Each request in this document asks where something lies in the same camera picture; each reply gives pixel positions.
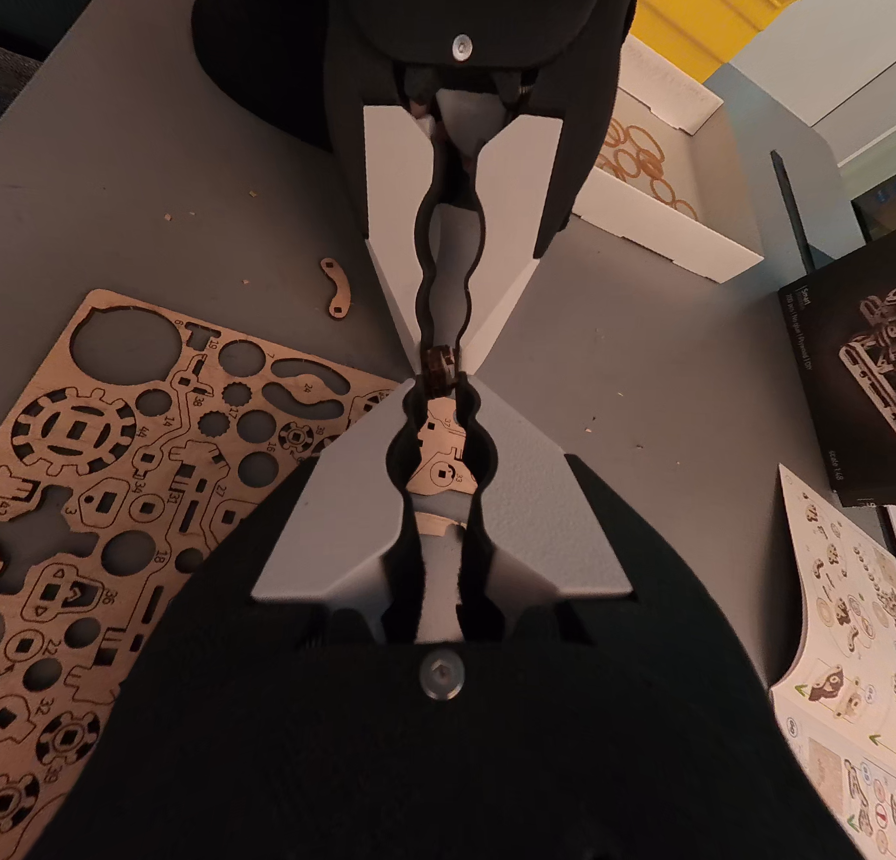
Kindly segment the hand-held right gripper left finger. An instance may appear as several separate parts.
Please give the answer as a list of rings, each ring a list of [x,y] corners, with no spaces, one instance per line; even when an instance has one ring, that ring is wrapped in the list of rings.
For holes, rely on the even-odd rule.
[[[324,449],[252,588],[260,603],[299,603],[364,618],[375,641],[413,643],[425,563],[407,489],[427,421],[411,378]]]

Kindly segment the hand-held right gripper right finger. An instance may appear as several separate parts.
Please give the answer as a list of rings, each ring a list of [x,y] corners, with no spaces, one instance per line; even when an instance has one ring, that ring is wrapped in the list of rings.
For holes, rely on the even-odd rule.
[[[631,582],[562,448],[473,376],[456,384],[476,481],[456,607],[465,642],[500,642],[531,608],[629,597]]]

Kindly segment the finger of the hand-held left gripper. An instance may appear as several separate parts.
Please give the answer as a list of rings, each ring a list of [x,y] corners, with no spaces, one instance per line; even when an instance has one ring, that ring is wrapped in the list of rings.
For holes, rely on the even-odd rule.
[[[434,118],[399,105],[363,109],[367,204],[365,241],[403,350],[420,373],[416,310],[423,279],[415,242],[420,207],[434,175]]]
[[[487,359],[539,266],[536,244],[562,128],[559,118],[519,115],[479,152],[482,237],[465,278],[469,315],[458,343],[468,375]]]

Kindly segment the small dark wooden gear part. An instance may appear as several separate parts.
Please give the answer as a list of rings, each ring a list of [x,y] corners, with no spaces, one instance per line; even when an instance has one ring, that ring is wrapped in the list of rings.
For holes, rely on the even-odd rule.
[[[441,344],[421,349],[421,376],[429,399],[449,396],[457,383],[454,348]]]

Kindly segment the small curved wooden link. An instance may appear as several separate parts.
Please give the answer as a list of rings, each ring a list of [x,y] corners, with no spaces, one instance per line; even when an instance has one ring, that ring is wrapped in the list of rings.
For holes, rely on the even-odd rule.
[[[329,304],[329,315],[335,320],[344,319],[351,307],[351,288],[349,279],[339,261],[325,257],[320,266],[324,275],[330,280],[333,294]]]

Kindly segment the laser-cut plywood parts sheet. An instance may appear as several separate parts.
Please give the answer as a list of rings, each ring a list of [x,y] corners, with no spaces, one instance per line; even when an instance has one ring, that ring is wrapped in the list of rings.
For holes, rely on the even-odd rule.
[[[86,295],[2,425],[2,524],[35,523],[56,489],[67,534],[2,592],[2,858],[141,858],[144,826],[175,827],[215,775],[270,810],[262,730],[322,682],[320,654],[373,649],[318,600],[252,589],[319,458],[412,387],[124,295]]]

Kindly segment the black model kit box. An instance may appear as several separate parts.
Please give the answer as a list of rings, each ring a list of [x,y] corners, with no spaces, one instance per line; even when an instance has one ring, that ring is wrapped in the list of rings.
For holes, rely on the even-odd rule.
[[[812,423],[842,505],[895,505],[895,234],[778,292]]]

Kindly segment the pile of tan rubber bands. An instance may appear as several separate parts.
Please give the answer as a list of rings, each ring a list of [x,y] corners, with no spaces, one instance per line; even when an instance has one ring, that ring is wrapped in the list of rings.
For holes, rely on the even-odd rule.
[[[614,117],[594,168],[694,221],[702,221],[696,175],[677,140],[663,147],[643,126]]]

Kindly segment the white cardboard box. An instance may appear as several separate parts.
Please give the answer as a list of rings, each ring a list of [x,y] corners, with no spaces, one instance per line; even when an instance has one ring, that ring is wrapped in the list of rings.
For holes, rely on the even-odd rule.
[[[678,141],[696,175],[702,221],[594,166],[577,196],[575,215],[717,283],[762,261],[745,170],[719,96],[629,35],[621,50],[614,117],[643,126],[663,147]]]

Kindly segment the black pad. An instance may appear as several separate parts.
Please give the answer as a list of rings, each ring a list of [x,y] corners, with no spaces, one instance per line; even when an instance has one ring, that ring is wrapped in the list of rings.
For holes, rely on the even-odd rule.
[[[196,58],[264,122],[331,152],[323,101],[328,0],[195,0]]]

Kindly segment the yellow plastic bin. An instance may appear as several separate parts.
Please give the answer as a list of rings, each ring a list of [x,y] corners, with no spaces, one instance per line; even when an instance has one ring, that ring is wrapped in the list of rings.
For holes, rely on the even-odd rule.
[[[633,36],[697,82],[800,0],[637,0]]]

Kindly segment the black slender stick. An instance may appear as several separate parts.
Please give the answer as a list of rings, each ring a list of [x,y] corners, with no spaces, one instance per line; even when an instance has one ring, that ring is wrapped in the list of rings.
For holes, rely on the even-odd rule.
[[[770,160],[776,176],[776,180],[778,182],[778,190],[785,205],[791,231],[797,244],[798,253],[805,272],[815,272],[816,264],[812,255],[812,247],[808,242],[805,233],[805,227],[801,214],[799,212],[796,194],[794,193],[785,161],[783,160],[777,149],[772,149],[770,151]]]

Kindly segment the illustrated instruction booklet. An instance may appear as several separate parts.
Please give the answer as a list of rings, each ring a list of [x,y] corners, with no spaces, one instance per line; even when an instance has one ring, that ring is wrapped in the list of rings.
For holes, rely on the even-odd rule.
[[[895,856],[894,556],[778,467],[802,596],[790,669],[770,688],[778,725],[866,858]]]

